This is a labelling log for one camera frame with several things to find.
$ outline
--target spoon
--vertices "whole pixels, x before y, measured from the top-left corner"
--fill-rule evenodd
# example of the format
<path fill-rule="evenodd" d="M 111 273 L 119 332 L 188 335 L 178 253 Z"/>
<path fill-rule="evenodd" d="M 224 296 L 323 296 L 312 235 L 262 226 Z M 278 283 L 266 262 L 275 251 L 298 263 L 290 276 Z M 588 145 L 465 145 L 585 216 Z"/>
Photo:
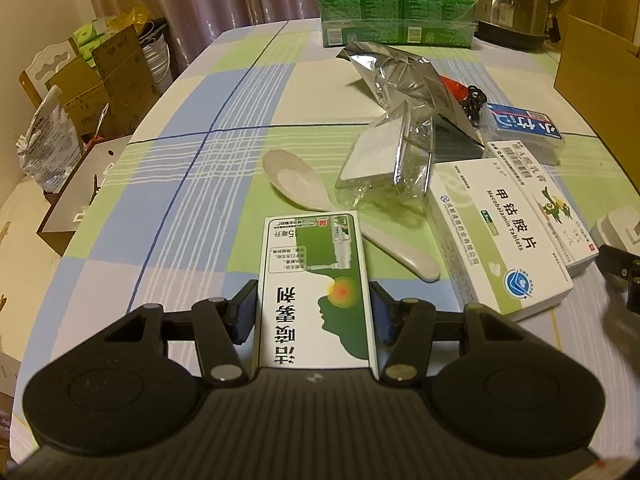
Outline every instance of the spoon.
<path fill-rule="evenodd" d="M 273 187 L 300 207 L 311 211 L 341 210 L 331 202 L 318 174 L 297 155 L 287 150 L 269 150 L 262 156 L 262 168 Z M 439 264 L 420 249 L 363 221 L 360 221 L 360 231 L 425 282 L 436 282 L 440 278 Z"/>

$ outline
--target checkered tablecloth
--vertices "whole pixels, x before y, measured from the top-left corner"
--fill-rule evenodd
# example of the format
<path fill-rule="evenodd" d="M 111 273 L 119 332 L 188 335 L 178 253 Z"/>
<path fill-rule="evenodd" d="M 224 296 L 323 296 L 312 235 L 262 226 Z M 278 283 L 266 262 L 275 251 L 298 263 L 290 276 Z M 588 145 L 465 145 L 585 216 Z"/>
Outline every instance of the checkered tablecloth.
<path fill-rule="evenodd" d="M 440 74 L 479 86 L 491 102 L 548 114 L 566 134 L 562 163 L 552 173 L 588 227 L 612 208 L 640 208 L 593 131 L 553 90 L 553 53 L 480 41 L 471 50 L 404 48 L 432 60 Z M 23 460 L 35 447 L 20 398 L 48 361 L 142 303 L 184 310 L 201 298 L 230 297 L 256 277 L 264 217 L 298 212 L 263 175 L 259 161 L 266 150 L 297 153 L 333 189 L 354 137 L 383 112 L 351 64 L 335 59 L 338 51 L 321 46 L 318 20 L 231 30 L 158 101 L 111 171 L 46 294 L 18 378 L 14 458 Z M 370 223 L 438 255 L 419 208 L 392 214 L 362 211 Z M 369 277 L 396 297 L 460 309 L 445 270 L 439 282 L 427 284 L 368 242 L 366 256 Z M 605 456 L 638 453 L 640 332 L 619 323 L 621 309 L 622 299 L 607 291 L 592 265 L 560 306 L 523 322 L 602 382 L 607 410 L 593 449 Z M 248 355 L 249 346 L 240 352 Z M 435 352 L 435 367 L 456 352 Z M 193 344 L 172 344 L 170 355 L 197 372 Z"/>

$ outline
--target spray bottle illustration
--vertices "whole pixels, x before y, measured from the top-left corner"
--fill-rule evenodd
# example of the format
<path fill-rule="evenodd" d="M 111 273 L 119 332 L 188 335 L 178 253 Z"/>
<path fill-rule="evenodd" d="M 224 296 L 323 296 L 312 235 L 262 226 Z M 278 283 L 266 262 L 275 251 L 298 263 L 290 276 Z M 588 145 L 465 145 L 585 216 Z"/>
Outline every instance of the spray bottle illustration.
<path fill-rule="evenodd" d="M 345 215 L 333 216 L 331 218 L 331 228 L 335 263 L 330 265 L 309 266 L 309 270 L 351 268 L 351 232 L 347 217 Z"/>

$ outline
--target ribbed black surface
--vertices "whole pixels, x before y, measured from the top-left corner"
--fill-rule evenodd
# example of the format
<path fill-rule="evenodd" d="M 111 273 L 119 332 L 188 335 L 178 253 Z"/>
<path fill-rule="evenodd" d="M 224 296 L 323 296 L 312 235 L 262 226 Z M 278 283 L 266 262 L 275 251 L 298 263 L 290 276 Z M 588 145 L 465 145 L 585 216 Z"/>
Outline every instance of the ribbed black surface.
<path fill-rule="evenodd" d="M 593 463 L 586 449 L 516 459 L 444 431 L 411 390 L 369 370 L 262 369 L 240 389 L 216 390 L 174 436 L 106 458 L 43 448 L 12 480 L 432 479 L 565 480 Z"/>

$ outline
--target wooden chair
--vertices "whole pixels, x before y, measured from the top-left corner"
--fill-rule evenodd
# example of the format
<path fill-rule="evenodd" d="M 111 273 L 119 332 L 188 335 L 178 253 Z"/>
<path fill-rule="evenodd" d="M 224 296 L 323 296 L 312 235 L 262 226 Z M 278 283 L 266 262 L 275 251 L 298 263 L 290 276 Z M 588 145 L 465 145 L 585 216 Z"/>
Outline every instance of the wooden chair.
<path fill-rule="evenodd" d="M 20 74 L 18 80 L 30 101 L 37 108 L 49 89 L 47 81 L 72 59 L 79 57 L 78 47 L 73 38 L 64 43 L 49 45 L 42 52 L 36 54 L 33 62 Z"/>

